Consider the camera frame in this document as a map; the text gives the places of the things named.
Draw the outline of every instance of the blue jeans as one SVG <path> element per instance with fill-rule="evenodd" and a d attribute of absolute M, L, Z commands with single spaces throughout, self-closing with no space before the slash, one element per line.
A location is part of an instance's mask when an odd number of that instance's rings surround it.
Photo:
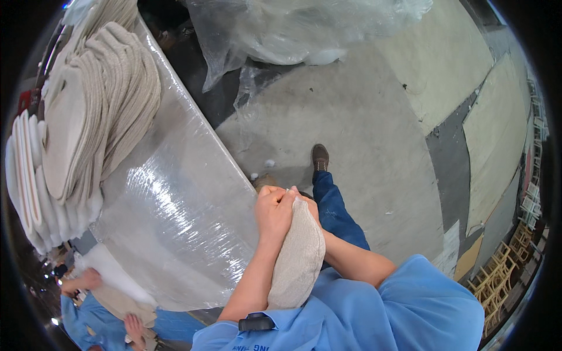
<path fill-rule="evenodd" d="M 152 330 L 158 334 L 160 339 L 180 340 L 191 344 L 193 334 L 205 328 L 203 323 L 187 312 L 164 311 L 157 308 L 156 316 Z"/>
<path fill-rule="evenodd" d="M 365 250 L 371 250 L 363 229 L 347 213 L 342 194 L 334 185 L 332 174 L 316 171 L 312 176 L 314 201 L 318 204 L 318 215 L 322 228 L 338 238 Z M 324 263 L 322 269 L 329 267 Z"/>

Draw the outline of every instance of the worker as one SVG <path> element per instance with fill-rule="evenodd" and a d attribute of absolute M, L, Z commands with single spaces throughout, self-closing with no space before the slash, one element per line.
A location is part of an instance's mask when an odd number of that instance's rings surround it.
<path fill-rule="evenodd" d="M 259 192 L 257 249 L 217 322 L 195 333 L 192 350 L 477 350 L 484 311 L 476 298 L 421 255 L 396 267 L 370 251 L 333 184 L 321 144 L 312 162 L 315 201 L 294 186 Z M 326 268 L 302 307 L 267 310 L 295 197 L 308 202 L 322 229 Z"/>
<path fill-rule="evenodd" d="M 78 289 L 94 290 L 101 285 L 101 276 L 93 268 L 85 270 L 77 279 L 63 282 L 61 314 L 66 333 L 82 351 L 144 350 L 147 346 L 143 336 L 145 328 L 136 315 L 127 314 L 122 321 L 103 307 L 92 293 L 86 296 L 80 307 L 72 301 Z M 161 339 L 191 343 L 193 334 L 205 327 L 187 312 L 157 308 L 156 316 L 152 330 Z M 125 342 L 126 335 L 132 340 L 129 344 Z"/>

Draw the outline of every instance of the clear plastic sheet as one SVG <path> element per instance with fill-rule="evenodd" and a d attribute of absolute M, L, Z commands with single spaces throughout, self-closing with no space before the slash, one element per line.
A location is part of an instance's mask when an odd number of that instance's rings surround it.
<path fill-rule="evenodd" d="M 163 309 L 224 306 L 257 245 L 256 192 L 140 16 L 162 83 L 154 125 L 103 183 L 92 233 Z"/>
<path fill-rule="evenodd" d="M 419 22 L 433 0 L 182 0 L 203 55 L 203 92 L 247 57 L 276 65 L 325 65 L 350 44 Z"/>

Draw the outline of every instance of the blue shirt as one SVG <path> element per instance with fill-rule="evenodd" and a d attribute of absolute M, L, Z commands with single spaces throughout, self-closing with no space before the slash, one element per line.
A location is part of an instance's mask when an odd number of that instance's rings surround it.
<path fill-rule="evenodd" d="M 132 350 L 125 343 L 125 323 L 100 305 L 92 294 L 86 296 L 79 308 L 74 306 L 71 298 L 61 295 L 61 311 L 67 334 L 82 351 L 94 345 L 101 346 L 104 351 Z M 96 335 L 90 335 L 86 326 Z"/>
<path fill-rule="evenodd" d="M 193 351 L 478 349 L 484 310 L 425 257 L 414 255 L 377 290 L 322 271 L 303 307 L 263 311 L 273 330 L 238 332 L 220 321 L 198 331 Z"/>

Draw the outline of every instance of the brown shoe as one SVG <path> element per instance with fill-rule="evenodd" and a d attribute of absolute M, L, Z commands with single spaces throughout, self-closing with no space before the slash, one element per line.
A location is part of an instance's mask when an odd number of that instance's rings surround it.
<path fill-rule="evenodd" d="M 328 162 L 330 156 L 328 155 L 328 150 L 322 144 L 316 144 L 312 148 L 312 165 L 314 165 L 314 171 L 327 171 Z"/>

